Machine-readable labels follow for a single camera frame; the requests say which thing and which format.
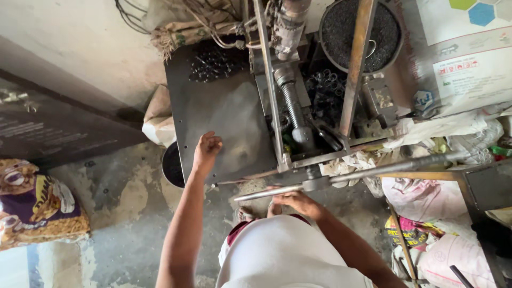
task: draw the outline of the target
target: dirty floor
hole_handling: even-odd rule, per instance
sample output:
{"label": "dirty floor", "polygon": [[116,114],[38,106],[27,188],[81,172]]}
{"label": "dirty floor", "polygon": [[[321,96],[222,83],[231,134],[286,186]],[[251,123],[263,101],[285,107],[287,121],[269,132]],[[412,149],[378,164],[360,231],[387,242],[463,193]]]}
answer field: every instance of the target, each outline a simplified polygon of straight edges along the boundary
{"label": "dirty floor", "polygon": [[[67,184],[83,204],[91,220],[91,238],[1,252],[0,279],[4,284],[17,288],[153,288],[163,238],[182,192],[162,175],[163,152],[147,142],[50,170],[49,174]],[[89,161],[93,166],[86,167]],[[220,246],[236,224],[233,212],[238,204],[233,199],[268,184],[292,184],[305,178],[305,173],[290,172],[242,184],[205,187],[197,287],[215,286]],[[390,261],[391,246],[383,233],[389,212],[383,199],[374,198],[362,182],[309,195]],[[265,198],[248,204],[264,214],[269,201]]]}

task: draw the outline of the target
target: green hexagon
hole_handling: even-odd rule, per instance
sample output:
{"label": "green hexagon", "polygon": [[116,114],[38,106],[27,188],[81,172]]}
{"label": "green hexagon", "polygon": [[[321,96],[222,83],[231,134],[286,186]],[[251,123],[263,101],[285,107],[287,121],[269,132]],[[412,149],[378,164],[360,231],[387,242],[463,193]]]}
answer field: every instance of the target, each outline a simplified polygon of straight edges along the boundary
{"label": "green hexagon", "polygon": [[450,6],[453,9],[460,9],[460,10],[467,10],[471,6],[473,6],[474,3],[477,2],[477,0],[449,0]]}

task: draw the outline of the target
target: wooden stick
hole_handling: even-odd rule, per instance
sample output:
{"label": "wooden stick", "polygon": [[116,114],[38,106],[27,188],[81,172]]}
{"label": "wooden stick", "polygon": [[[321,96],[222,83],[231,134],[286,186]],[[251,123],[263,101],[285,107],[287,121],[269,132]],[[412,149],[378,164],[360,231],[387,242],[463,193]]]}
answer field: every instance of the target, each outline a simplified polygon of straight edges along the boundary
{"label": "wooden stick", "polygon": [[391,217],[393,218],[393,222],[395,222],[395,227],[398,232],[398,238],[400,239],[400,245],[402,245],[403,254],[406,256],[407,265],[409,266],[409,271],[411,271],[411,278],[413,279],[414,288],[419,288],[418,285],[418,277],[416,277],[416,271],[414,270],[414,265],[411,259],[411,254],[409,254],[409,249],[406,245],[406,240],[403,237],[402,228],[400,228],[400,221],[398,221],[398,216],[396,215],[396,211],[393,208],[393,205],[389,203],[389,200],[386,200],[389,205],[389,209],[391,210]]}

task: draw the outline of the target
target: blue hexagon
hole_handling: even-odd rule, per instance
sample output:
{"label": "blue hexagon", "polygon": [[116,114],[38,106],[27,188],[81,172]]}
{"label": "blue hexagon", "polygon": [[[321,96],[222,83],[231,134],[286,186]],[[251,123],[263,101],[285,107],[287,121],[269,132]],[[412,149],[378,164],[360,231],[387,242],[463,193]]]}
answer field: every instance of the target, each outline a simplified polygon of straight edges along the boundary
{"label": "blue hexagon", "polygon": [[469,11],[472,24],[486,26],[494,20],[494,7],[489,4],[477,3]]}

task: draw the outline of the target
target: metal ring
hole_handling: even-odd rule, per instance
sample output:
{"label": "metal ring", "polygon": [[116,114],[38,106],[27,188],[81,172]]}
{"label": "metal ring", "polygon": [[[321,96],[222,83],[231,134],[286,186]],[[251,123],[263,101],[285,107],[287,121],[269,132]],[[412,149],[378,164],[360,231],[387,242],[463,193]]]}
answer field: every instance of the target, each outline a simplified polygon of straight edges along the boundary
{"label": "metal ring", "polygon": [[375,40],[370,39],[368,41],[368,49],[369,49],[369,51],[366,52],[368,55],[366,55],[365,58],[370,57],[373,54],[373,52],[375,52],[375,49],[377,49],[377,42],[375,42]]}

